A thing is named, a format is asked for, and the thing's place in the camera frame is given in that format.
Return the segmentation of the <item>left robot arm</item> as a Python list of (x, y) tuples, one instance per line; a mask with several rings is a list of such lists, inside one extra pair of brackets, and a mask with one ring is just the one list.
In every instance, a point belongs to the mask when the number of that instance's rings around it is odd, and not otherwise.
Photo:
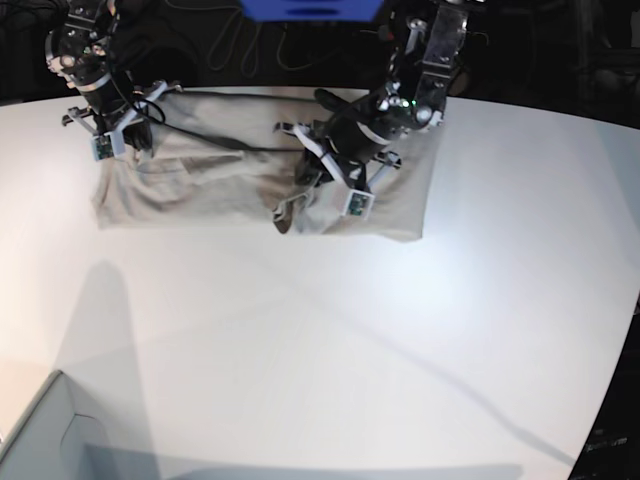
[(379, 30), (394, 45), (381, 86), (353, 101), (318, 89), (314, 98), (330, 112), (328, 120), (276, 125), (304, 150), (295, 173), (299, 191), (280, 202), (275, 220), (310, 205), (323, 187), (338, 214), (368, 217), (375, 185), (402, 166), (391, 145), (444, 118), (470, 10), (468, 1), (399, 3)]

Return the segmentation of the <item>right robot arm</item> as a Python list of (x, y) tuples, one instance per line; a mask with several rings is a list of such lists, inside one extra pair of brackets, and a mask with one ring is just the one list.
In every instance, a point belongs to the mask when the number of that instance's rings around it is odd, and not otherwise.
[(81, 126), (90, 135), (94, 158), (98, 161), (123, 156), (129, 147), (138, 151), (153, 148), (151, 125), (166, 121), (156, 101), (171, 92), (180, 92), (177, 82), (154, 82), (146, 89), (135, 86), (130, 75), (115, 67), (110, 53), (120, 20), (117, 1), (69, 1), (62, 26), (52, 30), (45, 41), (48, 69), (65, 80), (86, 101), (63, 115), (61, 124)]

